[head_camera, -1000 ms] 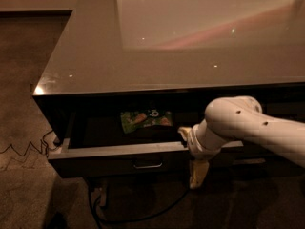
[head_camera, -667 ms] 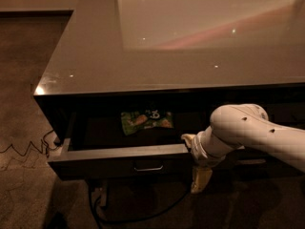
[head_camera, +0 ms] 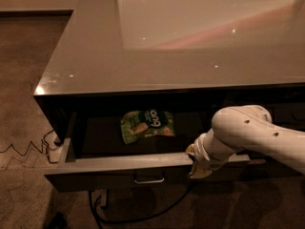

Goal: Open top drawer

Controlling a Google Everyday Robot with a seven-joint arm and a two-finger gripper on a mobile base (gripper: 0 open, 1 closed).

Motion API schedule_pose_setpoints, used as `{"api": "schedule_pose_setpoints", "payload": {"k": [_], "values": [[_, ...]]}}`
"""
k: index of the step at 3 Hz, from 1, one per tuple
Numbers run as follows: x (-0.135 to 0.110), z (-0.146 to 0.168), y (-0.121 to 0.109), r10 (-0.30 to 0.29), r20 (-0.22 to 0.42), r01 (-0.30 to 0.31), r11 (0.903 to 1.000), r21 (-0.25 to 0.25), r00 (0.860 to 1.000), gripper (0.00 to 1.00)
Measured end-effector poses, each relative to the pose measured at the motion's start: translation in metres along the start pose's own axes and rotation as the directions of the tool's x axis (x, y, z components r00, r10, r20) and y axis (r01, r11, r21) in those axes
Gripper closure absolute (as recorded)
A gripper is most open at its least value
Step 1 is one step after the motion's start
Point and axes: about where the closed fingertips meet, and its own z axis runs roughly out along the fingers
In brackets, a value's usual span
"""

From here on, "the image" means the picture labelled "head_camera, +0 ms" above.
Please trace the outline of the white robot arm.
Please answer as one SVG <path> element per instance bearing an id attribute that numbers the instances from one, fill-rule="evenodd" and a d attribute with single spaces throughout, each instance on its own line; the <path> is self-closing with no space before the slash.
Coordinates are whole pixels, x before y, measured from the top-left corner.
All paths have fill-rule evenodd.
<path id="1" fill-rule="evenodd" d="M 211 175 L 244 150 L 270 156 L 305 174 L 305 133 L 274 125 L 262 106 L 245 105 L 217 111 L 212 128 L 189 145 L 186 153 L 194 158 L 190 178 Z"/>

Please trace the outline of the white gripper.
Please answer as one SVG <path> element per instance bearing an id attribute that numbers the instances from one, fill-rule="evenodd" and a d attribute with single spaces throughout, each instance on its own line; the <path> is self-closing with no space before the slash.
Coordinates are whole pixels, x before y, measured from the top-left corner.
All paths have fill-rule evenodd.
<path id="1" fill-rule="evenodd" d="M 210 129 L 186 149 L 186 154 L 196 160 L 189 177 L 203 179 L 210 176 L 212 171 L 220 169 L 228 162 L 230 156 L 240 151 L 242 151 L 241 147 L 224 143 L 215 136 L 214 130 Z"/>

